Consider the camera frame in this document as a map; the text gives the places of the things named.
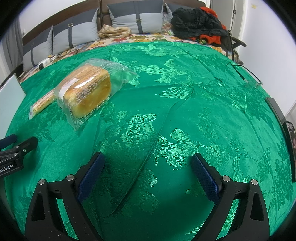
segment folded brown cloth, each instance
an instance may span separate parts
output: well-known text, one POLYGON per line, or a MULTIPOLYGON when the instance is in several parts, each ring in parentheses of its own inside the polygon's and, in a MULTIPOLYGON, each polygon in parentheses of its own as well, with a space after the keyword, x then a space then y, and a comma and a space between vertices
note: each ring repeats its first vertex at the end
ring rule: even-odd
POLYGON ((104 24, 99 31, 99 38, 119 38, 128 37, 131 34, 131 29, 128 27, 112 27, 104 24))

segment white label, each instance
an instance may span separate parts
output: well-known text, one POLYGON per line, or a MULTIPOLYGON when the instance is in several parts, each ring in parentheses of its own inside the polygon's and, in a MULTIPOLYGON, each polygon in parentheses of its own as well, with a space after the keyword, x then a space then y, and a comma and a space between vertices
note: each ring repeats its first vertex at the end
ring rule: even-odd
POLYGON ((63 100, 63 97, 65 95, 65 93, 67 92, 67 90, 71 87, 72 84, 76 83, 79 79, 77 78, 73 78, 72 80, 70 80, 66 85, 64 85, 60 91, 59 91, 59 99, 63 100))

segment pillow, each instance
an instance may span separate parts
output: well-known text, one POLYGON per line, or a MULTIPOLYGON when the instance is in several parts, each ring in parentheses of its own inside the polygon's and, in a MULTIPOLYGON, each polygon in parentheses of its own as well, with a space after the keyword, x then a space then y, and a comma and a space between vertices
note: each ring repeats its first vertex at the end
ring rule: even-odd
POLYGON ((80 44, 98 40, 97 12, 98 8, 91 9, 55 25, 52 54, 56 55, 80 44))
POLYGON ((173 18, 173 12, 175 10, 177 10, 178 8, 182 7, 184 9, 194 9, 192 7, 187 7, 187 6, 181 6, 181 5, 177 5, 177 4, 173 4, 173 3, 166 3, 166 8, 167 8, 167 11, 168 11, 168 16, 169 16, 169 19, 170 21, 172 20, 173 18))
POLYGON ((132 34, 159 33, 163 23, 163 0, 108 4, 113 27, 129 27, 132 34))
POLYGON ((23 48, 24 71, 35 67, 52 54, 52 26, 28 42, 23 48))

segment metal screw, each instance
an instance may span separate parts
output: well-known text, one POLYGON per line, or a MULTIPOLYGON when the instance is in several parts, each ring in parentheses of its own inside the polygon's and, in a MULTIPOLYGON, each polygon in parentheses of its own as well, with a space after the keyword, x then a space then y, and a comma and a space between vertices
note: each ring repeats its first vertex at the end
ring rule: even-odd
POLYGON ((255 179, 252 179, 251 183, 254 184, 254 185, 258 184, 258 182, 255 179))
POLYGON ((45 179, 40 179, 39 181, 38 181, 38 184, 39 185, 42 185, 42 184, 44 184, 45 183, 45 179))
POLYGON ((72 181, 74 179, 74 175, 68 175, 66 179, 67 181, 72 181))
POLYGON ((223 176, 222 179, 223 179, 225 182, 229 182, 229 181, 230 181, 230 177, 229 177, 229 176, 223 176))

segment green tablecloth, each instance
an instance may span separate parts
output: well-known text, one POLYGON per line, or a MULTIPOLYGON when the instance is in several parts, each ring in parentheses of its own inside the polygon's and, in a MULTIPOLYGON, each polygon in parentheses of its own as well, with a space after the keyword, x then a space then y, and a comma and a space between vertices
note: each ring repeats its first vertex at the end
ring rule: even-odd
MULTIPOLYGON (((97 48, 61 60, 22 86, 27 93, 8 131, 39 139, 25 168, 6 178, 8 201, 24 230, 39 179, 62 180, 101 151, 106 164, 83 206, 105 241, 191 240, 213 202, 189 165, 200 152, 235 181, 258 180, 273 233, 296 196, 287 147, 268 96, 247 84, 217 51, 179 42, 97 48), (29 108, 89 58, 122 63, 139 74, 75 132, 56 103, 28 120, 29 108)), ((220 236, 227 233, 237 200, 220 236)), ((61 214, 70 235, 65 208, 61 214)))

